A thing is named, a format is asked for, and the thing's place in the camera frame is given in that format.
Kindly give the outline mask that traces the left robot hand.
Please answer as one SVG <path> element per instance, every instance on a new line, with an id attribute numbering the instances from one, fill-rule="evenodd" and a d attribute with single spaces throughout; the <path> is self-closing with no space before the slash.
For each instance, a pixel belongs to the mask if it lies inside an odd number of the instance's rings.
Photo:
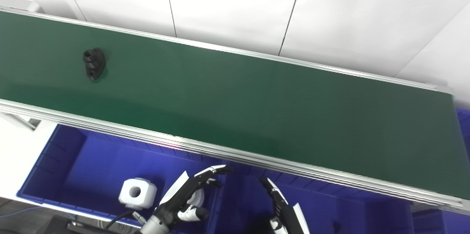
<path id="1" fill-rule="evenodd" d="M 160 227 L 166 227 L 169 231 L 181 221 L 201 221 L 207 219 L 209 212 L 202 207 L 189 204 L 191 196 L 207 185 L 222 187 L 223 184 L 212 178 L 217 174 L 229 174 L 234 171 L 234 167 L 226 164 L 208 167 L 201 172 L 189 177 L 177 191 L 166 201 L 161 203 L 152 218 L 156 219 Z"/>

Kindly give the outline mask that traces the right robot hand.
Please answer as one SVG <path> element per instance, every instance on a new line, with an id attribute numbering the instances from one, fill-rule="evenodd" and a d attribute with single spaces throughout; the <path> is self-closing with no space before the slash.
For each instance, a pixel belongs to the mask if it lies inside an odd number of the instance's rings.
<path id="1" fill-rule="evenodd" d="M 310 234 L 300 204 L 290 205 L 269 178 L 261 176 L 260 182 L 272 199 L 274 215 L 270 217 L 269 224 L 274 234 Z"/>

